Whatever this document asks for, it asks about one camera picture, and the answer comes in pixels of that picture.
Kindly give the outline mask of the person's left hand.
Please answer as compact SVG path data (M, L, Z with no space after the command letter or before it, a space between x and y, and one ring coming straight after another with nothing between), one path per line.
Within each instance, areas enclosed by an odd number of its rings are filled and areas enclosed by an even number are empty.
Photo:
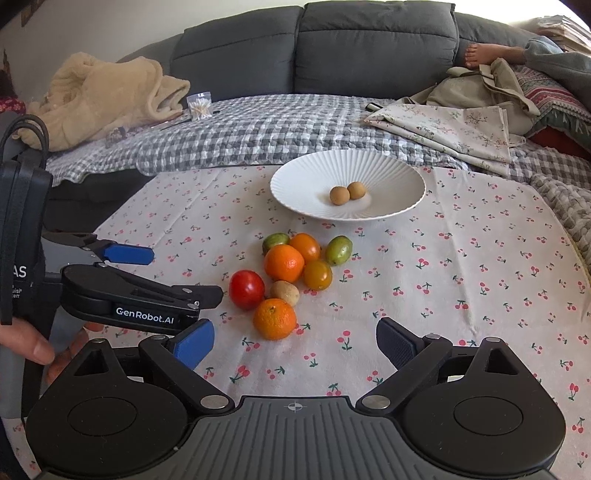
M56 354L49 341L30 323L14 318L11 325L0 327L0 342L2 346L25 359L47 366L46 381L50 385L88 342L88 333L102 330L103 325L87 322L77 332L71 344L64 351Z

